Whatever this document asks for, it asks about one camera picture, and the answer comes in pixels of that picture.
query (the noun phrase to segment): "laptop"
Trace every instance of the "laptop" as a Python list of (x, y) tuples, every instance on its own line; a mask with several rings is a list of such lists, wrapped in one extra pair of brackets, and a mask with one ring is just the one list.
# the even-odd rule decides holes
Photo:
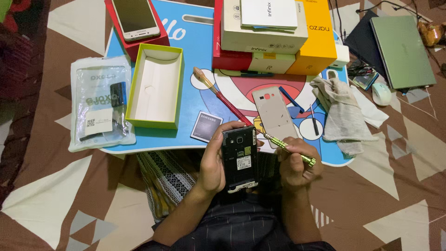
[(372, 17), (370, 23), (391, 88), (437, 83), (413, 16)]
[(381, 59), (380, 50), (376, 44), (370, 19), (378, 17), (373, 11), (369, 10), (359, 21), (357, 26), (350, 32), (344, 41), (350, 52), (373, 67), (381, 76), (387, 80), (386, 70)]

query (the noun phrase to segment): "plastic packaging bag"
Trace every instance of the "plastic packaging bag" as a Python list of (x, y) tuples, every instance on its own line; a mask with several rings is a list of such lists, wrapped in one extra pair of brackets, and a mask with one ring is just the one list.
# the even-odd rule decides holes
[(70, 152), (136, 142), (125, 120), (132, 78), (128, 61), (123, 55), (71, 64)]

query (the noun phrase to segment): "phone with back cover removed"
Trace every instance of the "phone with back cover removed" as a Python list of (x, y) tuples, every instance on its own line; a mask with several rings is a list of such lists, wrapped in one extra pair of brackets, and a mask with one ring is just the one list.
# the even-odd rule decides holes
[(258, 184), (256, 128), (223, 132), (222, 159), (228, 193)]

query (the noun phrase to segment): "green screwdriver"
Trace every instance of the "green screwdriver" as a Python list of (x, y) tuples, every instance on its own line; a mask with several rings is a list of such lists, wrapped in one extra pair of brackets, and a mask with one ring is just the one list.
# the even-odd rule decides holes
[[(285, 148), (285, 146), (288, 145), (287, 143), (285, 143), (285, 142), (279, 140), (279, 139), (276, 138), (276, 137), (273, 137), (273, 136), (269, 135), (268, 133), (262, 133), (259, 129), (256, 129), (256, 130), (257, 130), (259, 133), (263, 134), (263, 136), (265, 136), (265, 139), (269, 139), (269, 140), (271, 140), (271, 142), (272, 142), (274, 145), (279, 146), (280, 148), (282, 148), (283, 150), (285, 150), (285, 151), (288, 152), (288, 150)], [(305, 156), (305, 155), (301, 155), (301, 156), (302, 156), (302, 160), (303, 160), (303, 162), (308, 163), (308, 165), (309, 165), (310, 167), (314, 166), (314, 164), (316, 163), (316, 159), (315, 159), (315, 158), (310, 158), (310, 157)]]

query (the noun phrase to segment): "battery label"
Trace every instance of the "battery label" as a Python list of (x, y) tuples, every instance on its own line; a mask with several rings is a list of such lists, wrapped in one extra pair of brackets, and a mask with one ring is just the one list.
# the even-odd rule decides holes
[(237, 158), (237, 170), (242, 170), (251, 167), (251, 156), (244, 156)]

